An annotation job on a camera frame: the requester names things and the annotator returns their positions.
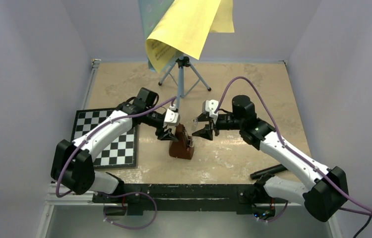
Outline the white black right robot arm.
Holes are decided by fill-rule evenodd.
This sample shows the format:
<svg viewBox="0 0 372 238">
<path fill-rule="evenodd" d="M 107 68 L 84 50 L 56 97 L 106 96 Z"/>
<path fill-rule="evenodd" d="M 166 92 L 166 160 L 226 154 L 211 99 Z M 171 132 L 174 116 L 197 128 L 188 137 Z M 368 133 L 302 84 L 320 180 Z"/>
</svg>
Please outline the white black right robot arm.
<svg viewBox="0 0 372 238">
<path fill-rule="evenodd" d="M 237 130 L 245 143 L 261 151 L 292 172 L 299 182 L 266 174 L 253 187 L 243 192 L 245 201 L 255 204 L 269 198 L 280 198 L 303 205 L 315 219 L 328 221 L 346 202 L 348 193 L 345 172 L 338 166 L 329 168 L 290 144 L 278 129 L 257 117 L 255 105 L 246 95 L 232 100 L 231 112 L 219 113 L 217 100 L 206 100 L 198 122 L 207 122 L 192 135 L 213 140 L 221 130 Z"/>
</svg>

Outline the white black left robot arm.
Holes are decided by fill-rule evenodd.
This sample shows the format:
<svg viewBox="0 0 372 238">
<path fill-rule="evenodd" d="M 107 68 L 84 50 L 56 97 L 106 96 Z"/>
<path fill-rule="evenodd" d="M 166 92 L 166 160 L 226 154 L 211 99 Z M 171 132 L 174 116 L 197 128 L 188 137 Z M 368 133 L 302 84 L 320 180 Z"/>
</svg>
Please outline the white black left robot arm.
<svg viewBox="0 0 372 238">
<path fill-rule="evenodd" d="M 104 194 L 112 203 L 121 201 L 125 193 L 124 181 L 109 172 L 96 171 L 95 159 L 116 138 L 142 123 L 156 129 L 158 140 L 176 141 L 168 127 L 179 124 L 178 118 L 168 121 L 170 115 L 179 115 L 176 99 L 173 96 L 159 103 L 158 93 L 142 87 L 135 97 L 117 105 L 107 118 L 85 135 L 73 141 L 61 140 L 56 146 L 51 168 L 56 197 L 93 191 Z"/>
</svg>

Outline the brown wooden metronome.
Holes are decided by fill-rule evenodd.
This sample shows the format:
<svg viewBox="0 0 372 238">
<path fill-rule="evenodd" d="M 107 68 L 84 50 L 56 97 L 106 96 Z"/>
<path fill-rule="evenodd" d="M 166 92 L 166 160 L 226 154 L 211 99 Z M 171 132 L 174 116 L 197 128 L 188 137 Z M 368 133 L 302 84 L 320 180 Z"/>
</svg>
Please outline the brown wooden metronome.
<svg viewBox="0 0 372 238">
<path fill-rule="evenodd" d="M 193 140 L 183 124 L 179 124 L 176 127 L 175 137 L 178 139 L 178 141 L 170 142 L 169 156 L 173 158 L 191 160 L 194 154 Z"/>
</svg>

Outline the clear plastic metronome cover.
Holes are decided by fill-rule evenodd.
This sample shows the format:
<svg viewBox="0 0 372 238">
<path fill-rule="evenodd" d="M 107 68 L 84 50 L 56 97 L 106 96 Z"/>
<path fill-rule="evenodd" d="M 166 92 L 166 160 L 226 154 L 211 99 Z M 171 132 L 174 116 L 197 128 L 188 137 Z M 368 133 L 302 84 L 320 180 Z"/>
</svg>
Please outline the clear plastic metronome cover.
<svg viewBox="0 0 372 238">
<path fill-rule="evenodd" d="M 198 120 L 197 120 L 197 119 L 193 119 L 193 122 L 192 122 L 192 130 L 196 130 L 196 128 L 197 128 L 197 124 L 198 124 Z"/>
</svg>

